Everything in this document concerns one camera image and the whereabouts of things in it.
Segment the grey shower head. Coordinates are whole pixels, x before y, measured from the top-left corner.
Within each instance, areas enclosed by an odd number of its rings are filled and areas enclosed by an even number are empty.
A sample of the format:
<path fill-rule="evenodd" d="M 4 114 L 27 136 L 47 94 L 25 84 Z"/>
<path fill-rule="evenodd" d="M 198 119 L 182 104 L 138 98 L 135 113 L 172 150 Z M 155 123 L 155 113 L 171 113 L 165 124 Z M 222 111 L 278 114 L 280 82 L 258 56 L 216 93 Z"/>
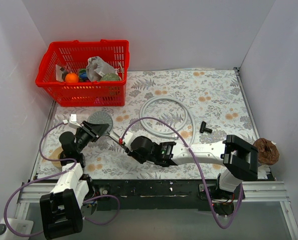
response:
<path fill-rule="evenodd" d="M 106 113 L 104 111 L 96 111 L 88 117 L 87 122 L 90 124 L 96 124 L 96 125 L 105 125 L 105 124 L 109 125 L 107 127 L 107 129 L 103 133 L 100 134 L 100 136 L 97 138 L 97 140 L 94 141 L 94 143 L 97 142 L 102 136 L 105 136 L 105 137 L 109 137 L 111 140 L 113 140 L 123 150 L 126 149 L 124 146 L 119 144 L 120 137 L 117 133 L 114 132 L 113 120 L 112 120 L 112 117 L 108 113 Z"/>

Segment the black pipe fitting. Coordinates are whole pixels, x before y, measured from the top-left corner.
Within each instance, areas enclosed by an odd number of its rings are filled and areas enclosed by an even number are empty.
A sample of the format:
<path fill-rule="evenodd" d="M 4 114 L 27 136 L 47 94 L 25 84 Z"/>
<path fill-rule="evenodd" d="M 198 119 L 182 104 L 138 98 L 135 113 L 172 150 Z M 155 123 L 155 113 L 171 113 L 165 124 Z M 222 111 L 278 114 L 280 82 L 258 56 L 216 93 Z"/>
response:
<path fill-rule="evenodd" d="M 200 125 L 200 130 L 199 130 L 199 132 L 200 133 L 209 133 L 209 134 L 211 134 L 212 133 L 212 129 L 210 129 L 210 128 L 208 128 L 207 126 L 206 126 L 206 122 L 205 121 L 202 121 L 202 123 L 201 123 L 201 125 Z"/>

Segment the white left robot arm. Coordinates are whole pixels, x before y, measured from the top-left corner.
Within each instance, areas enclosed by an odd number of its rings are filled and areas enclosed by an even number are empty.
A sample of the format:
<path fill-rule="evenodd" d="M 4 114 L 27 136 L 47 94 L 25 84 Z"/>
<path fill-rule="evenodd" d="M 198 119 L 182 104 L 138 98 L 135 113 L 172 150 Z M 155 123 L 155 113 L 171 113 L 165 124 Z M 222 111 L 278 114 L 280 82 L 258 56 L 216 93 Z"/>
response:
<path fill-rule="evenodd" d="M 82 150 L 106 134 L 108 123 L 87 121 L 75 133 L 66 131 L 59 137 L 62 152 L 60 162 L 64 174 L 50 193 L 40 198 L 44 236 L 48 240 L 79 233 L 83 228 L 81 206 L 95 194 L 92 178 L 84 173 L 85 157 Z"/>

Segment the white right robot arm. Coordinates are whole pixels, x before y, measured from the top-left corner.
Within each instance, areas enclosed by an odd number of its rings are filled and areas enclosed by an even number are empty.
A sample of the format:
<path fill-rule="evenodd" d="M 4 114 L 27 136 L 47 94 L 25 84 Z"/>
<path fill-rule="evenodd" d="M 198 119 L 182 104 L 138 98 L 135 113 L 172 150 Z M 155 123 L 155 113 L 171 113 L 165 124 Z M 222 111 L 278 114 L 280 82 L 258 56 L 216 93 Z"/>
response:
<path fill-rule="evenodd" d="M 128 133 L 119 143 L 128 156 L 141 164 L 151 162 L 169 167 L 198 162 L 226 167 L 215 186 L 221 199 L 228 198 L 240 183 L 258 179 L 257 148 L 235 135 L 227 135 L 223 141 L 186 147 L 174 141 L 157 144 L 145 136 Z"/>

